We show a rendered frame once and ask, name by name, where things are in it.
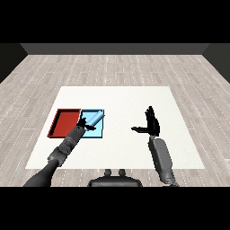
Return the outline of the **red shallow open box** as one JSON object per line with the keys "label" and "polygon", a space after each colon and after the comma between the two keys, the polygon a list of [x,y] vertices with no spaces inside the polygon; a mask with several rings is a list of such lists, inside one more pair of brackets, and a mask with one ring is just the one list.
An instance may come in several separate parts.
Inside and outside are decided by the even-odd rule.
{"label": "red shallow open box", "polygon": [[58,109],[52,121],[47,137],[65,138],[77,124],[80,109]]}

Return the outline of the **light blue shallow open box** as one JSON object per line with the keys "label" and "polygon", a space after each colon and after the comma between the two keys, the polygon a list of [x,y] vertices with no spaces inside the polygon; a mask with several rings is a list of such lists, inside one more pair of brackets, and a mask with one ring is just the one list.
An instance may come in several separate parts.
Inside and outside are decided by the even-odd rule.
{"label": "light blue shallow open box", "polygon": [[[99,109],[82,109],[80,113],[80,117],[85,118],[86,120],[86,113],[89,111],[102,111],[104,113],[104,110],[99,110]],[[94,126],[95,130],[85,129],[83,138],[102,138],[103,118]]]}

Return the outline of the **light blue can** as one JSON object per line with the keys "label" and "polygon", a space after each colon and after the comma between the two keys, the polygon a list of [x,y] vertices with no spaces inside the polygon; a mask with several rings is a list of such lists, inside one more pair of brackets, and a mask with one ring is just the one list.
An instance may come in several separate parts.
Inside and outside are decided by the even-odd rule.
{"label": "light blue can", "polygon": [[89,111],[86,113],[86,124],[94,127],[103,117],[104,113],[102,111]]}

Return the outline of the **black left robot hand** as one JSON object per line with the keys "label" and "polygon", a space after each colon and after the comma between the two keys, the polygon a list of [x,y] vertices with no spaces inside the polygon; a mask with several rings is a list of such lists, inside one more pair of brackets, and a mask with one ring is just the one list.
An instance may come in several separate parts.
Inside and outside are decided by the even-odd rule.
{"label": "black left robot hand", "polygon": [[86,124],[85,118],[81,118],[77,122],[77,126],[82,127],[82,128],[86,128],[87,130],[95,130],[95,127]]}

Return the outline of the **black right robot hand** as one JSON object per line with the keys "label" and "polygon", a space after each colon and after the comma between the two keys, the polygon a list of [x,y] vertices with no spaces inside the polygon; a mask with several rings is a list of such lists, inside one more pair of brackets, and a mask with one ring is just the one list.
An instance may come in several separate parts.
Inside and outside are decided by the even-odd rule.
{"label": "black right robot hand", "polygon": [[158,137],[160,134],[160,125],[158,119],[155,117],[155,112],[152,106],[149,106],[145,112],[147,127],[132,127],[137,133],[148,133],[150,136]]}

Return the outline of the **dark grey robot body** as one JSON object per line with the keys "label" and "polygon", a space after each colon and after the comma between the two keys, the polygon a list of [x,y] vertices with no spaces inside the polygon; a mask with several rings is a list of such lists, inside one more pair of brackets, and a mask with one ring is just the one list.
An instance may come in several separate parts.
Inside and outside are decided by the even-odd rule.
{"label": "dark grey robot body", "polygon": [[142,183],[128,177],[124,169],[119,169],[118,176],[112,176],[111,169],[106,169],[102,177],[90,180],[88,187],[142,187]]}

